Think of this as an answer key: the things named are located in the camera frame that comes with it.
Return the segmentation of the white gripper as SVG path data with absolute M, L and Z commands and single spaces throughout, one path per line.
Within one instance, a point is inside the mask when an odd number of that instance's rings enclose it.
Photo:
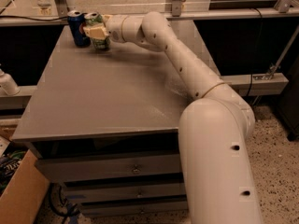
M 103 22 L 106 23 L 106 27 L 103 23 L 98 23 L 93 26 L 84 26 L 83 30 L 89 38 L 94 39 L 106 39 L 110 38 L 114 42 L 124 43 L 125 40 L 122 35 L 122 26 L 126 20 L 126 15 L 102 15 Z

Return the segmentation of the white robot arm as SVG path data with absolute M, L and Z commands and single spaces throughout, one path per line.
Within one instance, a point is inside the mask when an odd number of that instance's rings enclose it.
M 178 125 L 178 146 L 192 224 L 263 224 L 246 139 L 255 117 L 246 101 L 199 59 L 159 12 L 106 15 L 90 38 L 131 42 L 166 54 L 193 101 Z

